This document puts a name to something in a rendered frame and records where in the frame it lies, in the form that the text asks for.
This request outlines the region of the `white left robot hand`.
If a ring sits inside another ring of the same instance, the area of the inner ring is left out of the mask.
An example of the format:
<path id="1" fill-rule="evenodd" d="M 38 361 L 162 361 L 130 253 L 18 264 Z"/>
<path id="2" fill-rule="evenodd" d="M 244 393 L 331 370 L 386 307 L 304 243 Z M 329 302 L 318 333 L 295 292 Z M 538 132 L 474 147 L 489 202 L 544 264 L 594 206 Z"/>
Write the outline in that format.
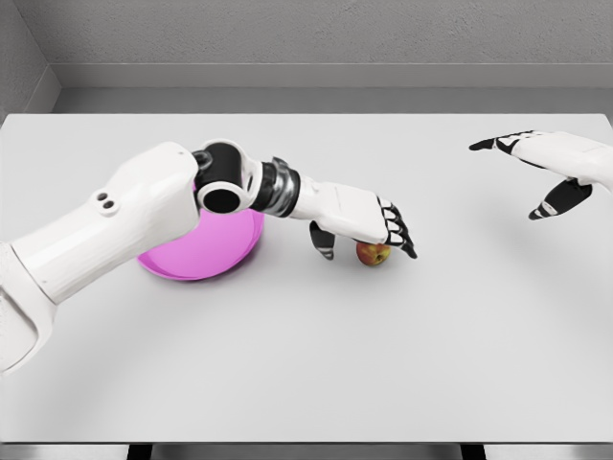
<path id="1" fill-rule="evenodd" d="M 333 259 L 335 238 L 395 246 L 415 259 L 417 253 L 399 209 L 373 192 L 325 182 L 303 188 L 295 208 L 310 221 L 315 248 Z"/>

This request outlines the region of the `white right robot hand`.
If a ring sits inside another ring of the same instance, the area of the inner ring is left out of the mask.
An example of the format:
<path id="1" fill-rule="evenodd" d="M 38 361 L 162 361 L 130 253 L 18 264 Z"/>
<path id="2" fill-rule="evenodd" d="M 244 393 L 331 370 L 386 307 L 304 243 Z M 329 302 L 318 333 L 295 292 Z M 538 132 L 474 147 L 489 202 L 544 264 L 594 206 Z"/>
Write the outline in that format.
<path id="1" fill-rule="evenodd" d="M 502 151 L 564 177 L 530 212 L 531 220 L 570 211 L 592 194 L 595 184 L 613 195 L 613 147 L 589 138 L 563 131 L 528 130 L 481 140 L 469 148 Z"/>

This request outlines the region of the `red yellow apple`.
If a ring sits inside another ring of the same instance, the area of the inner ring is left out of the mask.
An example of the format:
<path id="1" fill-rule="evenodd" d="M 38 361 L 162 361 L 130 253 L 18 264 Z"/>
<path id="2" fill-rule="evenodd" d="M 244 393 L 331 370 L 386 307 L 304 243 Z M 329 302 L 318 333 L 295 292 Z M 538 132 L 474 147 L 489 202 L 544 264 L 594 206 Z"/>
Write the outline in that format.
<path id="1" fill-rule="evenodd" d="M 366 266 L 375 266 L 384 263 L 391 254 L 391 247 L 383 243 L 356 244 L 356 256 L 358 260 Z"/>

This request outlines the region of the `pink round plate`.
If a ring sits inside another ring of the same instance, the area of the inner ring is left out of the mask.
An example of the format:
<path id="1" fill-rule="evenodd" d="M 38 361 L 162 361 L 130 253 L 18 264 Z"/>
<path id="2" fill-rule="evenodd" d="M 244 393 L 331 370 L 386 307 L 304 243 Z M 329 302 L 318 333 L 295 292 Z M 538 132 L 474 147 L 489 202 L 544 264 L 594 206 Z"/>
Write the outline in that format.
<path id="1" fill-rule="evenodd" d="M 240 263 L 259 241 L 264 214 L 251 209 L 221 215 L 202 209 L 197 226 L 185 236 L 138 256 L 149 272 L 174 281 L 199 281 Z"/>

